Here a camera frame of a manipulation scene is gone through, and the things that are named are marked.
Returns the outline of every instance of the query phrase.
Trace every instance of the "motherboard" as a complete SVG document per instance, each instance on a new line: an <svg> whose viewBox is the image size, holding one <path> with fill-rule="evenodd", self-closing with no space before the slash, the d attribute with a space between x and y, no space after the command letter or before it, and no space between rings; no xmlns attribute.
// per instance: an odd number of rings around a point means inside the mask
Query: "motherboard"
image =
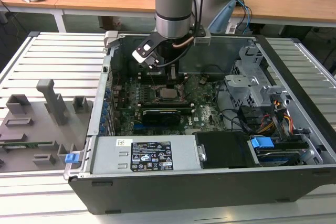
<svg viewBox="0 0 336 224"><path fill-rule="evenodd" d="M216 105L217 81L192 74L173 88L129 78L115 86L116 135L191 135L225 130Z"/></svg>

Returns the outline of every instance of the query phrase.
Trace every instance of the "power supply label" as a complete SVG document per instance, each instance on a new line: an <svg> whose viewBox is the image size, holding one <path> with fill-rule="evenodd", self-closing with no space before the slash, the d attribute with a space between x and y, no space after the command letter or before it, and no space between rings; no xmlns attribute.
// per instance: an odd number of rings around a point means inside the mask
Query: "power supply label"
<svg viewBox="0 0 336 224"><path fill-rule="evenodd" d="M131 170L133 172L173 170L170 142L132 143Z"/></svg>

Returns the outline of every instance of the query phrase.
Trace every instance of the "blue tab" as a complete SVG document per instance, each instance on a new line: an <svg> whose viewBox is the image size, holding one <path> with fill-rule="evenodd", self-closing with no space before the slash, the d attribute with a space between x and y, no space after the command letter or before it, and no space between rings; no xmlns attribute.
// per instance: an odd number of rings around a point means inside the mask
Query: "blue tab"
<svg viewBox="0 0 336 224"><path fill-rule="evenodd" d="M69 153L65 156L66 164L78 164L79 163L79 153Z"/></svg>
<svg viewBox="0 0 336 224"><path fill-rule="evenodd" d="M273 148L274 143L270 137L255 137L251 140L253 148Z"/></svg>

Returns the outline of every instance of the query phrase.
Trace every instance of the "copper pipe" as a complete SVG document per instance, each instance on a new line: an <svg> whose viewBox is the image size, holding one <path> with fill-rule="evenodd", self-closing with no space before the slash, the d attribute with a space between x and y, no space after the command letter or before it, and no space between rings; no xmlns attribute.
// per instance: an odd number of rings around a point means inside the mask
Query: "copper pipe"
<svg viewBox="0 0 336 224"><path fill-rule="evenodd" d="M181 44L173 44L173 48L175 49L179 49L179 48L182 48L182 47L185 47L186 45L188 45L190 42L192 42L193 40L195 39L194 36L191 36L189 39L187 39L185 42L182 42Z"/></svg>

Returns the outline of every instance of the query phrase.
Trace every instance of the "green circuit board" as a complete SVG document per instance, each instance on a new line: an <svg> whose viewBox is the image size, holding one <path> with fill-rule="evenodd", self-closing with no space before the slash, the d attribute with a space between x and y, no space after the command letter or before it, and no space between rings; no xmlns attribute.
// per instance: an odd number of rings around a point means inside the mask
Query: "green circuit board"
<svg viewBox="0 0 336 224"><path fill-rule="evenodd" d="M154 84L141 84L137 80L130 79L124 84L123 92L120 92L116 111L119 115L117 122L117 135L191 135L197 131L222 131L225 125L220 119L216 109L214 96L216 94L217 82L205 82L200 84L204 78L199 75L191 75L185 83L175 87L178 98L164 99L160 102L167 104L180 103L193 104L191 113L185 113L190 108L171 109L181 111L179 125L170 127L145 127L141 122L142 109L138 103L155 104L158 101L159 91L165 86Z"/></svg>

